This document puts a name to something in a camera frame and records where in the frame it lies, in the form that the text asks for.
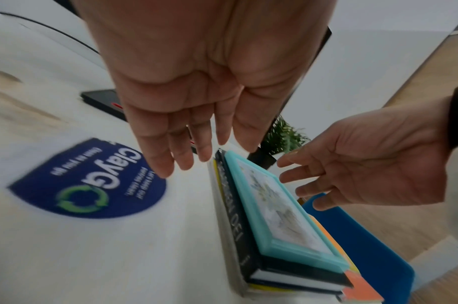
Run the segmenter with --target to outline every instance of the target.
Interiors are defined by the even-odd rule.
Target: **orange book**
[[[325,228],[319,223],[319,221],[313,216],[309,215],[310,218],[317,224],[324,235],[334,245],[334,247],[340,252],[340,254],[349,263],[349,270],[345,272],[345,275],[349,278],[350,282],[354,286],[353,288],[346,287],[342,290],[343,295],[338,296],[339,301],[342,303],[382,303],[384,298],[370,286],[369,283],[360,275],[359,270],[355,266],[354,262],[345,253],[342,247],[335,241],[335,239],[325,230]]]

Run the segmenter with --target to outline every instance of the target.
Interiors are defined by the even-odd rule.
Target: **teal picture frame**
[[[337,273],[343,273],[349,269],[349,264],[344,259],[344,257],[312,221],[302,206],[294,199],[287,188],[279,181],[277,176],[263,169],[262,167],[257,166],[256,164],[233,151],[227,151],[225,158],[227,165],[229,166],[230,173],[234,179],[242,205],[244,206],[244,210],[254,234],[257,247],[259,248],[259,251],[262,255],[322,268]],[[246,180],[246,177],[244,176],[237,161],[241,161],[252,169],[258,170],[266,176],[273,178],[275,182],[280,185],[285,194],[289,197],[291,203],[294,204],[296,209],[302,214],[303,218],[307,220],[310,226],[315,230],[322,242],[329,248],[332,254],[312,250],[304,246],[275,238],[272,235],[272,232],[263,215],[260,213],[249,181]]]

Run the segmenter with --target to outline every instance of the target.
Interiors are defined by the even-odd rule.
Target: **green plant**
[[[260,149],[268,155],[288,153],[297,149],[310,140],[300,132],[301,130],[290,126],[282,116],[279,116],[267,131]]]

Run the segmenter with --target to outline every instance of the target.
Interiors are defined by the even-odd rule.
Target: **stack of books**
[[[331,294],[356,302],[357,268],[276,176],[223,150],[209,171],[229,281],[240,295]]]

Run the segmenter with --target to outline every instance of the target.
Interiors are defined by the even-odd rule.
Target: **black plant pot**
[[[266,154],[260,148],[257,148],[257,151],[254,153],[250,153],[247,159],[266,170],[276,162],[276,159],[272,155]]]

